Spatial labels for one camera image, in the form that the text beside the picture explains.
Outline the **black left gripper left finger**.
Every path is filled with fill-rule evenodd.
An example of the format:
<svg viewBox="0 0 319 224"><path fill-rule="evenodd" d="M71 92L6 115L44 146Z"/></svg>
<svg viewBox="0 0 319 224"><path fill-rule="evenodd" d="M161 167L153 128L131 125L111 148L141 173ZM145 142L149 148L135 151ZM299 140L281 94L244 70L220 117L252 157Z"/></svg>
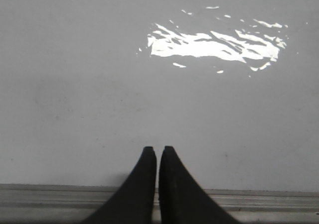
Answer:
<svg viewBox="0 0 319 224"><path fill-rule="evenodd" d="M135 167L120 188L83 224L150 224L154 206L157 158L143 148Z"/></svg>

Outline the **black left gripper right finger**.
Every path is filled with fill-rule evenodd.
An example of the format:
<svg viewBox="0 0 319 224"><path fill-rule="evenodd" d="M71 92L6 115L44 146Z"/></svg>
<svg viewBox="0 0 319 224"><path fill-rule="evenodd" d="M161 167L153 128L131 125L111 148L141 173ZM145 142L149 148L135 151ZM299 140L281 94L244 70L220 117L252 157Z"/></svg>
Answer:
<svg viewBox="0 0 319 224"><path fill-rule="evenodd" d="M161 156L159 205L163 224L240 223L204 192L172 146L166 146Z"/></svg>

